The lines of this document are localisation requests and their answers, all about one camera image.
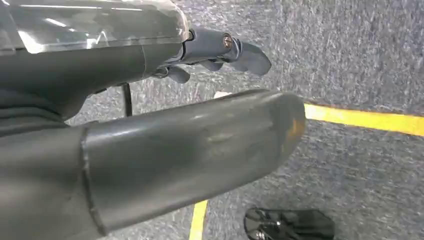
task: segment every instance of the black cable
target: black cable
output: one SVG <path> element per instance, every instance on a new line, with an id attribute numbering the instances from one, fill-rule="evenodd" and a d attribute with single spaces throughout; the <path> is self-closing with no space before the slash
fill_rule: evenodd
<path id="1" fill-rule="evenodd" d="M 122 86 L 123 104 L 125 107 L 125 116 L 131 117 L 133 115 L 133 102 L 131 101 L 130 84 L 124 83 Z"/>

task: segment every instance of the yellow tape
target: yellow tape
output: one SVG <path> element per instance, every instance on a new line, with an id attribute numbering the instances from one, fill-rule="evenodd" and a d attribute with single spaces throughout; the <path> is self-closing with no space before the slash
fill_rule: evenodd
<path id="1" fill-rule="evenodd" d="M 194 205 L 193 219 L 191 220 L 190 237 L 188 240 L 202 240 L 203 222 L 205 219 L 208 200 L 198 202 Z"/>
<path id="2" fill-rule="evenodd" d="M 424 117 L 305 104 L 307 119 L 424 136 Z"/>

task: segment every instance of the screw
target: screw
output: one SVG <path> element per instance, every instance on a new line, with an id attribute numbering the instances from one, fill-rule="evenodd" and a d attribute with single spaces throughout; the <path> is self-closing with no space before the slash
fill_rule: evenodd
<path id="1" fill-rule="evenodd" d="M 228 33 L 224 34 L 224 47 L 226 49 L 230 49 L 233 47 L 233 39 L 231 38 L 231 36 Z"/>

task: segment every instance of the black object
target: black object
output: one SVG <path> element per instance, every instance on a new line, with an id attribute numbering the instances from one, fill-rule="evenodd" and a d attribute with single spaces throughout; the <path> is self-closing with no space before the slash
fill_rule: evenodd
<path id="1" fill-rule="evenodd" d="M 250 90 L 0 137 L 1 235 L 92 240 L 225 193 L 284 163 L 305 122 L 297 96 Z"/>
<path id="2" fill-rule="evenodd" d="M 131 88 L 129 83 L 124 83 L 122 86 L 123 104 L 125 109 L 125 117 L 133 115 L 133 101 L 131 100 Z"/>
<path id="3" fill-rule="evenodd" d="M 251 208 L 244 216 L 250 240 L 332 240 L 334 222 L 317 209 Z"/>

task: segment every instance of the gray carpet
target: gray carpet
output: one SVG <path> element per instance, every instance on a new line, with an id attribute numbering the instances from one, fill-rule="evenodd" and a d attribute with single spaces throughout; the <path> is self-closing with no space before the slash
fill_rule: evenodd
<path id="1" fill-rule="evenodd" d="M 190 82 L 132 84 L 144 113 L 251 88 L 294 92 L 341 108 L 424 116 L 424 2 L 420 0 L 177 0 L 193 25 L 226 30 L 269 55 L 263 78 L 225 67 L 190 69 Z M 72 124 L 119 118 L 118 89 L 88 99 Z M 244 211 L 320 208 L 338 240 L 424 239 L 424 138 L 308 121 L 296 153 L 270 176 L 210 200 L 203 239 L 245 240 Z M 108 240 L 186 240 L 193 207 Z"/>

